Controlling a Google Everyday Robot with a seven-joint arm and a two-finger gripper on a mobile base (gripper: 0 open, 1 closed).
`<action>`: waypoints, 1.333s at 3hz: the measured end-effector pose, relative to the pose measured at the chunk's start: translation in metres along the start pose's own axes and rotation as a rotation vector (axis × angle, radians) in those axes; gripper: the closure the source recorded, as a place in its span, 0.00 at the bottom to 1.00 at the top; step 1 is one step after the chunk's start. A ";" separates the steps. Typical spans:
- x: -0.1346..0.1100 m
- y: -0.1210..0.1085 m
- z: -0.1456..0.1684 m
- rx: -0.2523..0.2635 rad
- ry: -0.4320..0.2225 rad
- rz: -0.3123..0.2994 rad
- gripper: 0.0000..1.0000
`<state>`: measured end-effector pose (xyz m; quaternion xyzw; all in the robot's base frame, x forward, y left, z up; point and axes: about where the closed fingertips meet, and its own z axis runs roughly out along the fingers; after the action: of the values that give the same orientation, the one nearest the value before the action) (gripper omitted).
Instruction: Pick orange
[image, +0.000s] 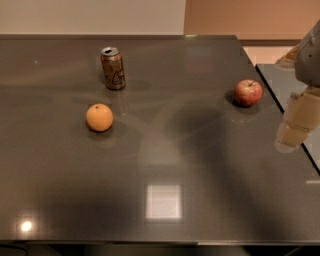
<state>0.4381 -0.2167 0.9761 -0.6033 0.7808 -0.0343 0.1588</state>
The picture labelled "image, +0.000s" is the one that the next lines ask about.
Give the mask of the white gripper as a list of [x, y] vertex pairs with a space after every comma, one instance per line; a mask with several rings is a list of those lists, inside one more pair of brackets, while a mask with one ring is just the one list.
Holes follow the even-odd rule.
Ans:
[[301, 40], [295, 61], [296, 79], [307, 87], [292, 93], [287, 101], [275, 140], [281, 153], [296, 150], [320, 125], [320, 20]]

